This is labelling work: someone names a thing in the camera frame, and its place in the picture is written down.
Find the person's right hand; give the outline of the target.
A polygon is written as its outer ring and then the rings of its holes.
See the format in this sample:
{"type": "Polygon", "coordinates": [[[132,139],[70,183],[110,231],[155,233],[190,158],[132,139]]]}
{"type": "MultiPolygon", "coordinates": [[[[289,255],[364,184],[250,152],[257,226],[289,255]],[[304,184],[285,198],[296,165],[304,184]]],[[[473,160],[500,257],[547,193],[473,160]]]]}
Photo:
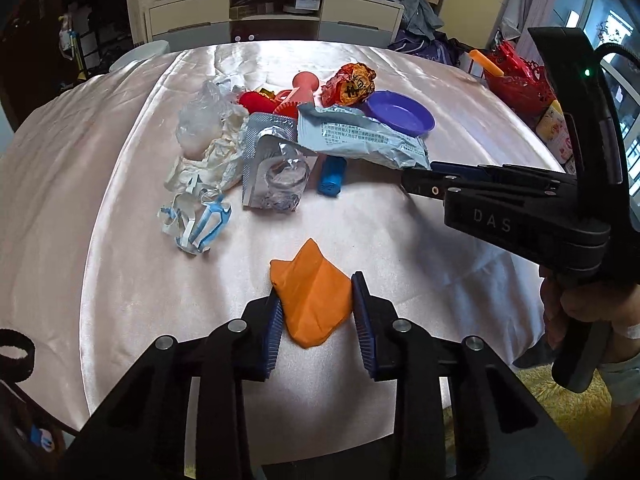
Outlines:
{"type": "Polygon", "coordinates": [[[639,286],[591,283],[574,285],[563,282],[541,266],[540,298],[544,304],[544,329],[549,346],[559,347],[566,333],[566,321],[574,318],[585,323],[609,322],[614,332],[603,355],[604,362],[622,362],[639,353],[638,339],[625,335],[639,324],[639,286]]]}

